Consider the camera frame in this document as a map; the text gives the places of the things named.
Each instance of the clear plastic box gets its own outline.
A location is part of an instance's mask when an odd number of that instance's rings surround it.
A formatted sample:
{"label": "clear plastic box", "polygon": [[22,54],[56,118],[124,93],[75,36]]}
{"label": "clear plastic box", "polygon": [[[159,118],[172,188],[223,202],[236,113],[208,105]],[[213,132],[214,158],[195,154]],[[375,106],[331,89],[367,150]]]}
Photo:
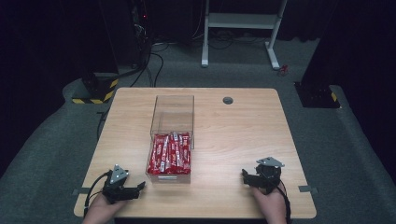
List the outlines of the clear plastic box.
{"label": "clear plastic box", "polygon": [[[148,163],[146,167],[146,175],[148,176],[148,178],[151,180],[152,183],[190,183],[191,182],[191,149],[193,149],[193,121],[194,121],[193,95],[158,95],[157,96],[154,113],[152,117],[152,123],[151,123],[151,130],[150,130],[151,144],[148,154]],[[180,149],[179,149],[180,152],[185,153],[185,154],[181,153],[180,155],[182,157],[184,155],[183,158],[186,159],[187,158],[186,145],[188,143],[189,152],[190,152],[189,162],[184,162],[186,164],[187,163],[189,164],[190,171],[187,174],[184,173],[181,174],[178,172],[174,172],[172,174],[169,174],[170,172],[168,172],[167,174],[164,174],[163,172],[161,172],[160,174],[153,174],[152,172],[149,172],[149,167],[155,166],[152,162],[152,160],[155,160],[152,157],[153,153],[155,155],[158,155],[156,153],[158,151],[163,150],[163,149],[157,149],[158,147],[156,146],[157,144],[156,136],[158,138],[159,136],[164,136],[164,135],[168,135],[169,138],[172,136],[172,139],[176,139],[176,141],[179,141],[180,144],[182,143],[181,142],[182,137],[189,138],[188,140],[187,139],[184,140],[184,144],[185,144],[183,145],[184,147],[180,145]],[[160,166],[159,163],[160,162],[158,159],[155,163],[157,167]]]}

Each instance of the person's right hand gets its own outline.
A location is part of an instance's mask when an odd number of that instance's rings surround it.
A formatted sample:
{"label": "person's right hand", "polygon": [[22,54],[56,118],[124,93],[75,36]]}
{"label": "person's right hand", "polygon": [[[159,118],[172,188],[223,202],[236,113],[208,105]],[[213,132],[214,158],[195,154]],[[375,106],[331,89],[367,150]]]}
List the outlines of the person's right hand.
{"label": "person's right hand", "polygon": [[[278,187],[285,192],[282,184],[279,184]],[[264,195],[258,188],[250,188],[267,222],[269,224],[286,224],[285,199],[279,190],[274,189],[270,194]]]}

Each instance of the white desk frame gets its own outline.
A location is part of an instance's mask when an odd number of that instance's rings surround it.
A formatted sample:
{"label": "white desk frame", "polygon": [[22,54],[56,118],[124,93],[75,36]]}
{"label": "white desk frame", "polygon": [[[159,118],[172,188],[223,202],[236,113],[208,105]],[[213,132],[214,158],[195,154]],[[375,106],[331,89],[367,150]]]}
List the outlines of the white desk frame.
{"label": "white desk frame", "polygon": [[280,68],[274,52],[274,43],[276,35],[282,22],[283,12],[288,0],[282,0],[280,9],[275,15],[258,15],[258,14],[235,14],[235,13],[210,13],[209,0],[206,0],[205,8],[205,35],[202,50],[202,67],[209,66],[209,46],[208,32],[209,27],[223,28],[248,28],[248,29],[270,29],[273,30],[269,42],[265,42],[268,56],[274,70]]}

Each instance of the wooden table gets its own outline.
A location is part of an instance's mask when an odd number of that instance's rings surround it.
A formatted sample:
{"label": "wooden table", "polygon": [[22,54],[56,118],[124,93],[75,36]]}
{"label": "wooden table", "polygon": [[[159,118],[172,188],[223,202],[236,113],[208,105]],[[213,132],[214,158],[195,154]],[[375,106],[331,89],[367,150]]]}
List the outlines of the wooden table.
{"label": "wooden table", "polygon": [[[157,95],[194,95],[194,149],[190,184],[152,184],[145,174],[150,127]],[[224,97],[233,103],[223,103]],[[272,89],[120,88],[92,157],[83,188],[119,164],[130,170],[125,187],[146,187],[117,217],[262,218],[241,170],[255,175],[256,160],[285,163],[282,176],[292,218],[316,215],[290,129]],[[98,191],[104,180],[96,185]],[[79,194],[76,216],[83,216]]]}

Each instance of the person's left hand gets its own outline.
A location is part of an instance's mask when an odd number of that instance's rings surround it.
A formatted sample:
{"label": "person's left hand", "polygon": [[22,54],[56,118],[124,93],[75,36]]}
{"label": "person's left hand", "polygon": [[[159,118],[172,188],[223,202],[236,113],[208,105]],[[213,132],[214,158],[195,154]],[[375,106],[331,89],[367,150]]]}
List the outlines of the person's left hand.
{"label": "person's left hand", "polygon": [[99,193],[90,205],[83,224],[105,224],[129,201],[119,201],[110,204],[102,193]]}

